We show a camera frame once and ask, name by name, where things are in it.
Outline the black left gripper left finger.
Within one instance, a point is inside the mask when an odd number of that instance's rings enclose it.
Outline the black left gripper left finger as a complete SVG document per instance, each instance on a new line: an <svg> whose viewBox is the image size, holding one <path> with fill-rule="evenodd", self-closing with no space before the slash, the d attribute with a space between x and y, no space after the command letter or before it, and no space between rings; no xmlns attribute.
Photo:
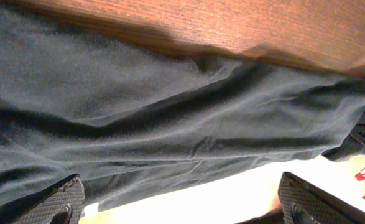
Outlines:
<svg viewBox="0 0 365 224"><path fill-rule="evenodd" d="M0 206L0 224L78 224L85 189L78 174Z"/></svg>

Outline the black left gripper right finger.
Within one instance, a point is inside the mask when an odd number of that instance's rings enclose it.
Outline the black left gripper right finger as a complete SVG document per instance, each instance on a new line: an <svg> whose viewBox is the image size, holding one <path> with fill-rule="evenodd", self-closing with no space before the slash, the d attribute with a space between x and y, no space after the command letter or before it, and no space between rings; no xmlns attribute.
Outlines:
<svg viewBox="0 0 365 224"><path fill-rule="evenodd" d="M287 224L365 224L365 212L291 172L282 174L278 196Z"/></svg>

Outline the dark green Nike t-shirt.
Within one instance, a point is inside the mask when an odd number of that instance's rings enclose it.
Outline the dark green Nike t-shirt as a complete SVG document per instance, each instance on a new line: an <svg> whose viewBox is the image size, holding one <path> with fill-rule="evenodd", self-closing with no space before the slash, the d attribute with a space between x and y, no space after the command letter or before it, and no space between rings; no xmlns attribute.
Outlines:
<svg viewBox="0 0 365 224"><path fill-rule="evenodd" d="M357 154L365 79L175 60L0 2L0 223L114 208L271 162Z"/></svg>

